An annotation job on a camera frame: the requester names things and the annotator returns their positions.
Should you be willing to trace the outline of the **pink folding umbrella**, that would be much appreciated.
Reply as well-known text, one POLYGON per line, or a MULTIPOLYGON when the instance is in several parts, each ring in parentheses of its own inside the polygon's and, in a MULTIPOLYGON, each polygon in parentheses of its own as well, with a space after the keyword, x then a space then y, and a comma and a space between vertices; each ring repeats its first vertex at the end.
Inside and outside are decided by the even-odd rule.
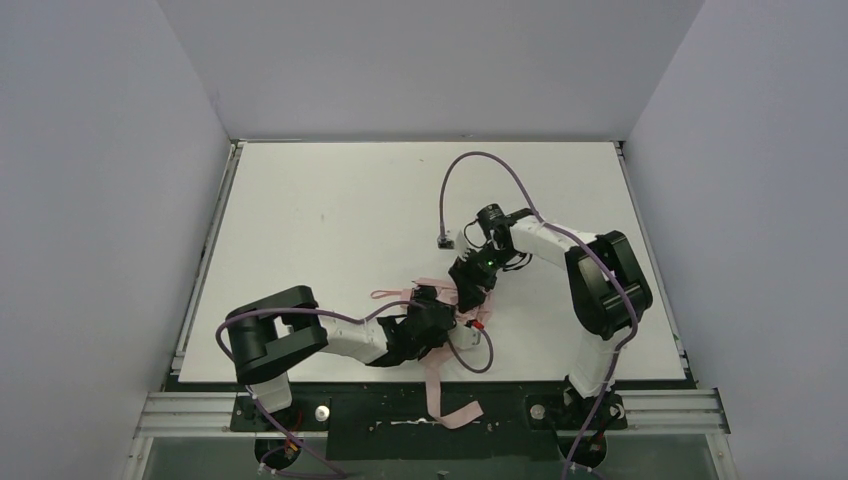
MULTIPOLYGON (((438 299, 452 306, 457 306, 457 290, 452 280, 441 280, 434 278, 422 277, 413 281, 414 287, 407 289, 385 290, 378 289, 370 293, 370 297, 374 300, 397 297, 399 300, 410 301, 412 291, 418 286, 433 286, 438 291, 438 299)), ((457 350, 451 343, 450 339, 445 346, 436 348, 423 357, 419 363, 423 366, 425 372, 425 395, 428 415, 441 424, 443 427, 455 430, 483 415, 483 409, 477 400, 471 401, 465 406, 455 410, 452 413, 442 413, 442 379, 441 368, 449 360, 456 360, 465 370, 474 374, 487 373, 493 366, 495 359, 495 350, 492 339, 486 330, 486 324, 492 316, 492 292, 487 294, 485 302, 466 313, 455 313, 457 325, 463 323, 466 325, 473 324, 481 333, 481 342, 484 341, 487 350, 488 358, 486 364, 482 367, 471 366, 463 357, 461 352, 465 350, 457 350)))

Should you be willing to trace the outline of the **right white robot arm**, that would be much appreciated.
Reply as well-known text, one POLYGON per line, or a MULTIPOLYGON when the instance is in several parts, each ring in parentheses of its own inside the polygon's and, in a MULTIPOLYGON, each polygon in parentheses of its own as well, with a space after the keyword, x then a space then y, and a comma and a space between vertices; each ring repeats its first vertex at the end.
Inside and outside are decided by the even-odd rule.
POLYGON ((653 294, 627 237, 570 231, 545 222, 529 208, 506 214, 490 204, 476 215, 484 243, 457 242, 449 275, 462 312, 482 305, 500 272, 518 258, 544 260, 568 278, 576 318, 583 328, 576 359, 565 376, 582 398, 607 392, 619 356, 638 332, 653 294))

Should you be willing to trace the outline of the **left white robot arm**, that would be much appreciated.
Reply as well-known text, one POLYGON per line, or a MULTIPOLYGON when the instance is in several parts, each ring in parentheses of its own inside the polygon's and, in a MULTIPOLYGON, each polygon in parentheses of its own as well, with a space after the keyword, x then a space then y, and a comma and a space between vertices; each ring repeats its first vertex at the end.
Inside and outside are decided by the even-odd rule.
POLYGON ((357 319, 321 309, 312 289, 299 285, 231 311, 215 340, 232 361, 237 383, 276 413, 293 404, 288 372, 316 353, 395 367, 443 346, 456 326, 456 308, 431 286, 357 319))

